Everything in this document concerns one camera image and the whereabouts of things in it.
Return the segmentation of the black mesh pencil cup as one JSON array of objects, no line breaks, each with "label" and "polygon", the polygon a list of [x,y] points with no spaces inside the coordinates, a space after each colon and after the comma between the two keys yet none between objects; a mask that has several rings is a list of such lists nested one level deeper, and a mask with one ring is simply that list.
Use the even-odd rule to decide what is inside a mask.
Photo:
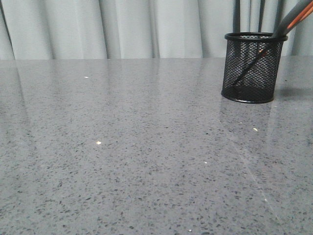
[{"label": "black mesh pencil cup", "polygon": [[276,78],[286,35],[227,33],[223,97],[242,103],[267,103],[274,99]]}]

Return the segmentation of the light grey curtain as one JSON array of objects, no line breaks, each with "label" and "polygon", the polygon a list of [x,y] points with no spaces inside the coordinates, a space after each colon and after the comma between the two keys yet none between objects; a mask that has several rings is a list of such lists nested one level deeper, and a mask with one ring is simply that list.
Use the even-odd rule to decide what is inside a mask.
[{"label": "light grey curtain", "polygon": [[0,57],[224,57],[225,34],[273,32],[294,0],[3,0]]}]

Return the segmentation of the grey orange handled scissors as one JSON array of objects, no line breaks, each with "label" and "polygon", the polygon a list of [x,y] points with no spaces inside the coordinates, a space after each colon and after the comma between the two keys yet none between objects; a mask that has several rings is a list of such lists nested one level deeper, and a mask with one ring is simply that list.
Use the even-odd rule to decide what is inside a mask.
[{"label": "grey orange handled scissors", "polygon": [[[271,39],[278,39],[286,36],[294,27],[296,27],[301,21],[308,17],[313,11],[312,0],[301,0],[292,10],[283,18],[279,25],[275,28],[274,33],[270,37]],[[264,57],[271,46],[266,46],[262,49],[256,58],[248,65],[248,67],[234,80],[232,85],[237,85],[246,73],[256,64],[260,58]]]}]

